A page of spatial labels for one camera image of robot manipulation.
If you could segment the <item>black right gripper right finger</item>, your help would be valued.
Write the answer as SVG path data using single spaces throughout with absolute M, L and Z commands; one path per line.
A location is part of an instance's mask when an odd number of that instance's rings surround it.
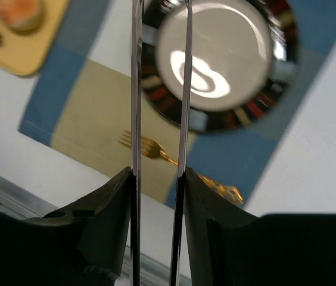
M 336 214 L 254 216 L 186 170 L 193 285 L 336 285 Z

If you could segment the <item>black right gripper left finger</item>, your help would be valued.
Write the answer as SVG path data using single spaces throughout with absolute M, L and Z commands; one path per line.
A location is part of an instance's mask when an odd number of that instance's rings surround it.
M 132 171 L 44 217 L 0 213 L 0 285 L 114 285 L 122 271 Z

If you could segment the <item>small round bread bun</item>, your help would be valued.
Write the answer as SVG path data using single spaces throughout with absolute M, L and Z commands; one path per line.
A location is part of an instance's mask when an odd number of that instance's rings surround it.
M 0 20 L 15 32 L 29 32 L 43 22 L 45 5 L 39 0 L 0 1 Z

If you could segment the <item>silver metal tongs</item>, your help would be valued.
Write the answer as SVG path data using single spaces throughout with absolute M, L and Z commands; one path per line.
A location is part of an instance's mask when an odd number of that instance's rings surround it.
M 179 141 L 178 181 L 173 224 L 170 285 L 179 285 L 182 243 L 182 219 L 185 196 L 185 172 L 188 145 L 188 125 L 192 74 L 192 2 L 185 1 L 186 42 L 183 77 L 181 132 Z M 131 147 L 134 186 L 130 202 L 130 265 L 131 285 L 140 284 L 140 236 L 141 236 L 141 57 L 142 18 L 144 1 L 132 2 L 132 56 L 131 56 Z

